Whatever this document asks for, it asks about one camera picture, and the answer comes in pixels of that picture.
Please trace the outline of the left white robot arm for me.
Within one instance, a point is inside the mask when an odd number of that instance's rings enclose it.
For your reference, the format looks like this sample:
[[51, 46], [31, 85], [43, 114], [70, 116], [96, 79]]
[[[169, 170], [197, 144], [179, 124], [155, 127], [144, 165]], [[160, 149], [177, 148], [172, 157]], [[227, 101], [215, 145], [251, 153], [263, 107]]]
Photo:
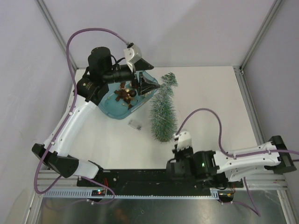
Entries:
[[64, 178], [72, 175], [87, 177], [92, 186], [103, 182], [100, 167], [91, 161], [81, 161], [69, 155], [73, 141], [85, 120], [109, 92], [109, 84], [131, 82], [136, 93], [145, 95], [160, 85], [147, 79], [144, 70], [154, 67], [142, 58], [139, 47], [133, 43], [124, 49], [126, 64], [112, 64], [112, 55], [107, 47], [97, 47], [88, 57], [88, 67], [82, 78], [75, 83], [74, 101], [56, 126], [52, 135], [43, 143], [35, 144], [32, 152], [49, 168]]

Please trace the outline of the small frosted christmas tree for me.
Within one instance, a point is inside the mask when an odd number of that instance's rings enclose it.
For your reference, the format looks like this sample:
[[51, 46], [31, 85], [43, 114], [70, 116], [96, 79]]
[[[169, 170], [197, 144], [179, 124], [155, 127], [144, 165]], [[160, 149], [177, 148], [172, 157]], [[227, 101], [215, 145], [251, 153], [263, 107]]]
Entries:
[[151, 101], [150, 124], [154, 139], [161, 143], [170, 142], [177, 130], [177, 116], [173, 103], [174, 91], [178, 82], [174, 73], [170, 72], [161, 77], [160, 88]]

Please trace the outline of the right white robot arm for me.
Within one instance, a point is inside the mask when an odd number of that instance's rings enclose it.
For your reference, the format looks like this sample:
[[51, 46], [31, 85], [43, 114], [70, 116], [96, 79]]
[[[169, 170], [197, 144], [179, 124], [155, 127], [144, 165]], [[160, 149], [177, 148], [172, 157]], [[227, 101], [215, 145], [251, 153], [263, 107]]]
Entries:
[[213, 150], [194, 152], [188, 131], [175, 135], [174, 143], [174, 158], [167, 162], [166, 173], [175, 181], [216, 181], [220, 187], [227, 187], [263, 170], [278, 175], [296, 171], [280, 136], [256, 147], [236, 150], [231, 156]]

